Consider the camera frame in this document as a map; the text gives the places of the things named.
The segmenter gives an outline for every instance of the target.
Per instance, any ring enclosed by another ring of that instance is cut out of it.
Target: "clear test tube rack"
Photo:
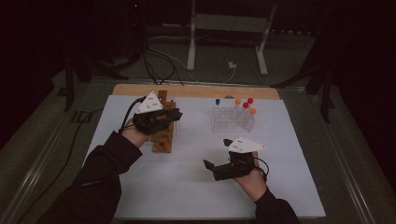
[[[249,133],[254,116],[250,116],[243,107],[234,110],[232,107],[213,106],[211,121],[213,133]]]

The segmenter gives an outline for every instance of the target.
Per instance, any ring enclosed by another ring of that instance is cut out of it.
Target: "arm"
[[[253,169],[249,175],[234,179],[241,186],[247,196],[256,204],[257,223],[300,223],[288,202],[277,199],[262,178],[261,171]]]
[[[135,127],[113,132],[103,146],[87,157],[71,187],[61,193],[37,223],[110,223],[120,200],[118,175],[142,155],[139,147],[148,140]],[[107,180],[98,185],[84,183]]]

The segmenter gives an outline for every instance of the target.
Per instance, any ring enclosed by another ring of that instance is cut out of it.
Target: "white sheet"
[[[102,145],[123,121],[136,96],[110,95],[89,149]],[[121,176],[122,196],[115,217],[136,219],[252,218],[255,204],[233,180],[215,181],[203,160],[228,163],[222,139],[245,137],[264,144],[260,158],[269,167],[267,184],[277,198],[287,200],[298,217],[325,217],[288,111],[282,100],[255,100],[255,124],[250,133],[212,133],[215,99],[169,98],[183,113],[175,129],[170,154],[154,154],[151,144]],[[233,100],[221,100],[233,106]]]

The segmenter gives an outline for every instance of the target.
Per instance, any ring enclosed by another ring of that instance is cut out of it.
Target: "wooden stand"
[[[176,108],[176,102],[166,102],[167,91],[158,91],[158,99],[163,104],[164,109]],[[174,122],[171,122],[166,130],[162,130],[151,136],[152,151],[153,152],[172,152],[172,140],[173,140]]]

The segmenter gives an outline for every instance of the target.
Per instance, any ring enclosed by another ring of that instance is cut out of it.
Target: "person's left hand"
[[[149,136],[147,134],[141,133],[136,129],[131,119],[128,120],[125,128],[122,129],[121,135],[128,139],[136,147],[141,147],[146,141],[149,140]]]

